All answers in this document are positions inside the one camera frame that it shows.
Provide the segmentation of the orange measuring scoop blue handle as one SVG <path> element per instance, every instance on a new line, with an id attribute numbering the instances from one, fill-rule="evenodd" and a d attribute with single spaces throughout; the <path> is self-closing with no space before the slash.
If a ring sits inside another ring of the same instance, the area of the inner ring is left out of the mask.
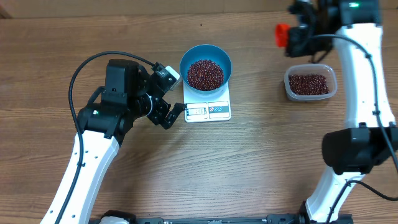
<path id="1" fill-rule="evenodd" d="M 274 30 L 275 42 L 278 47 L 288 46 L 290 26 L 286 23 L 279 23 Z"/>

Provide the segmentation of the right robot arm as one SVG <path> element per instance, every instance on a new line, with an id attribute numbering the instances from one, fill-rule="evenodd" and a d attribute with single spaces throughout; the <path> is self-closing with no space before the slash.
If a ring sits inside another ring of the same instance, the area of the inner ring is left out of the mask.
<path id="1" fill-rule="evenodd" d="M 277 26 L 275 37 L 288 57 L 338 52 L 346 96 L 345 126 L 324 135 L 326 167 L 295 223 L 351 223 L 339 213 L 355 185 L 372 168 L 396 159 L 397 123 L 382 67 L 382 16 L 377 1 L 294 1 L 299 26 Z"/>

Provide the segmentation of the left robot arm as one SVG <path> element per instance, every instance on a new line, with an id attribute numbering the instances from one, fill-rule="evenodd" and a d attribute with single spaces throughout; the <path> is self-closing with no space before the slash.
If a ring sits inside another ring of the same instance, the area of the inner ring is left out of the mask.
<path id="1" fill-rule="evenodd" d="M 104 86 L 76 116 L 70 162 L 42 223 L 88 223 L 105 173 L 134 121 L 146 117 L 169 129 L 185 110 L 183 103 L 163 100 L 180 83 L 180 74 L 160 63 L 152 71 L 132 60 L 109 60 Z"/>

